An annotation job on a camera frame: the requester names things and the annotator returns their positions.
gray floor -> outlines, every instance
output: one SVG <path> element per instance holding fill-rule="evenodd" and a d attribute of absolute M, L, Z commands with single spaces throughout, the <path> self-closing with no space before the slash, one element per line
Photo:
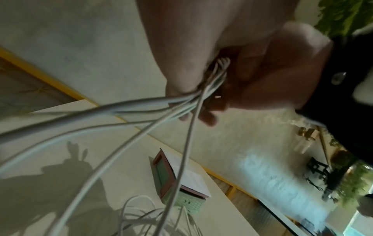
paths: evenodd
<path fill-rule="evenodd" d="M 166 81 L 133 0 L 1 1 L 0 46 L 99 104 L 164 95 Z M 309 156 L 294 146 L 303 125 L 292 110 L 230 110 L 216 128 L 197 125 L 192 158 L 284 214 L 318 225 L 329 206 L 302 179 Z M 186 130 L 173 121 L 151 135 L 182 151 Z M 320 155 L 320 145 L 314 149 Z"/>

white table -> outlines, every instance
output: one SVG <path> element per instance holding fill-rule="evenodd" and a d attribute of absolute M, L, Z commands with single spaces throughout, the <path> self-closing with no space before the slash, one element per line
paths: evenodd
<path fill-rule="evenodd" d="M 44 111 L 84 110 L 92 107 L 94 105 L 90 102 L 81 100 Z M 0 132 L 39 121 L 36 118 L 2 121 Z M 0 145 L 0 159 L 62 132 L 118 122 L 121 120 L 116 117 L 100 116 L 27 136 Z M 2 222 L 0 220 L 0 235 L 12 235 L 21 228 L 25 229 L 25 236 L 42 235 L 56 214 L 66 207 L 88 174 L 136 132 L 136 128 L 118 128 L 69 138 L 37 152 L 1 176 L 0 187 L 5 191 L 0 194 L 0 219 L 4 219 Z M 102 180 L 80 204 L 62 235 L 110 236 L 117 229 L 117 210 L 135 195 L 148 195 L 157 207 L 163 207 L 155 190 L 149 164 L 149 157 L 155 157 L 159 148 L 180 156 L 180 153 L 156 139 L 144 137 L 102 176 Z M 203 234 L 258 236 L 202 167 L 191 160 L 190 165 L 203 177 L 212 195 L 196 217 Z"/>

cable bundle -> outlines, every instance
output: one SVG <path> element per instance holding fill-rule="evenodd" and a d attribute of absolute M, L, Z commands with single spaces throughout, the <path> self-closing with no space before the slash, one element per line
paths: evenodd
<path fill-rule="evenodd" d="M 63 114 L 68 114 L 68 115 L 63 116 L 63 117 L 59 117 L 53 120 L 45 121 L 45 122 L 38 123 L 38 124 L 33 124 L 30 126 L 26 126 L 26 127 L 21 127 L 19 129 L 15 129 L 12 131 L 2 133 L 0 134 L 0 143 L 8 142 L 8 141 L 15 140 L 15 139 L 27 136 L 27 135 L 34 134 L 36 132 L 46 130 L 46 129 L 60 127 L 60 126 L 63 126 L 63 125 L 66 125 L 66 124 L 69 124 L 75 121 L 84 120 L 84 119 L 91 118 L 97 115 L 102 115 L 102 114 L 113 114 L 113 115 L 126 114 L 126 113 L 153 114 L 153 113 L 158 113 L 158 112 L 167 112 L 166 114 L 164 114 L 163 116 L 161 116 L 159 119 L 156 119 L 156 120 L 92 126 L 92 127 L 76 129 L 76 130 L 69 131 L 69 132 L 66 132 L 60 135 L 56 135 L 54 137 L 38 142 L 34 144 L 33 146 L 30 146 L 20 151 L 19 153 L 11 156 L 10 158 L 8 158 L 6 161 L 4 161 L 0 165 L 0 174 L 2 174 L 7 169 L 12 167 L 14 164 L 17 164 L 18 162 L 24 160 L 31 154 L 35 153 L 36 151 L 39 151 L 40 149 L 45 148 L 46 146 L 52 143 L 55 143 L 57 141 L 61 141 L 63 139 L 70 138 L 72 136 L 76 136 L 76 135 L 80 135 L 80 134 L 84 134 L 88 132 L 93 132 L 93 131 L 102 131 L 102 130 L 113 129 L 113 128 L 118 128 L 118 127 L 128 127 L 128 126 L 148 124 L 147 127 L 139 131 L 136 135 L 132 136 L 124 144 L 122 144 L 120 147 L 114 150 L 96 168 L 96 170 L 89 176 L 89 178 L 83 183 L 83 185 L 80 187 L 78 193 L 75 195 L 74 199 L 71 201 L 69 206 L 63 212 L 63 214 L 54 221 L 54 223 L 51 225 L 51 227 L 49 228 L 47 232 L 48 236 L 57 236 L 60 234 L 62 228 L 64 227 L 68 219 L 71 217 L 73 211 L 78 206 L 78 204 L 81 202 L 81 200 L 84 198 L 84 196 L 89 191 L 89 189 L 94 185 L 97 179 L 99 179 L 101 175 L 105 173 L 105 171 L 108 168 L 110 168 L 110 166 L 118 159 L 118 157 L 124 151 L 126 151 L 131 145 L 136 143 L 139 139 L 144 137 L 147 133 L 152 131 L 154 128 L 156 128 L 161 123 L 164 123 L 172 119 L 176 119 L 194 109 L 195 111 L 193 112 L 192 121 L 189 126 L 186 144 L 185 144 L 184 151 L 183 151 L 183 158 L 181 161 L 180 171 L 176 179 L 176 184 L 174 185 L 174 188 L 171 193 L 171 198 L 169 202 L 167 203 L 163 211 L 163 214 L 160 214 L 160 219 L 158 220 L 157 218 L 155 219 L 155 222 L 154 222 L 154 224 L 157 225 L 157 228 L 154 231 L 154 235 L 159 236 L 166 225 L 170 210 L 175 204 L 175 200 L 178 195 L 178 190 L 180 189 L 181 177 L 183 176 L 184 169 L 185 169 L 185 166 L 187 165 L 187 161 L 190 155 L 190 148 L 191 148 L 194 126 L 195 126 L 197 117 L 199 115 L 199 112 L 202 108 L 202 103 L 206 98 L 212 95 L 217 90 L 217 88 L 219 88 L 222 85 L 222 83 L 225 80 L 226 70 L 229 64 L 230 64 L 230 61 L 228 58 L 218 59 L 217 63 L 215 64 L 214 70 L 212 71 L 209 78 L 205 81 L 202 88 L 190 94 L 186 94 L 183 96 L 177 96 L 177 97 L 170 97 L 170 98 L 161 97 L 161 98 L 146 98 L 146 99 L 139 99 L 139 100 L 124 101 L 124 102 L 104 105 L 101 107 L 96 107 L 96 108 L 89 109 L 89 110 L 84 110 L 81 112 L 66 112 Z M 141 106 L 159 105 L 159 104 L 168 104 L 168 103 L 179 103 L 179 104 L 174 107 L 167 107 L 167 108 L 158 109 L 158 110 L 150 110 L 150 111 L 131 110 L 131 109 L 138 108 Z M 45 114 L 35 113 L 33 115 L 45 115 Z M 140 222 L 142 222 L 143 224 L 148 224 L 149 219 L 145 219 L 145 218 L 138 219 L 137 223 L 140 223 Z M 119 235 L 122 235 L 121 226 L 122 226 L 122 218 L 120 221 Z"/>

person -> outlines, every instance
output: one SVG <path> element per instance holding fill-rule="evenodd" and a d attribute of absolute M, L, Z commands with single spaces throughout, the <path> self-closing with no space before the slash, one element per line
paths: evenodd
<path fill-rule="evenodd" d="M 293 108 L 373 164 L 373 25 L 329 39 L 289 21 L 297 0 L 137 3 L 167 96 L 196 90 L 215 58 L 230 58 L 199 116 L 206 125 L 218 121 L 212 111 Z"/>

hand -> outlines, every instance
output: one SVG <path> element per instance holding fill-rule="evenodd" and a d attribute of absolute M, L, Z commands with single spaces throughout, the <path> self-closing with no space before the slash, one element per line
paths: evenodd
<path fill-rule="evenodd" d="M 272 38 L 242 47 L 223 48 L 229 57 L 227 81 L 213 96 L 200 119 L 217 122 L 211 111 L 240 109 L 300 109 L 311 97 L 333 43 L 315 28 L 286 23 Z"/>

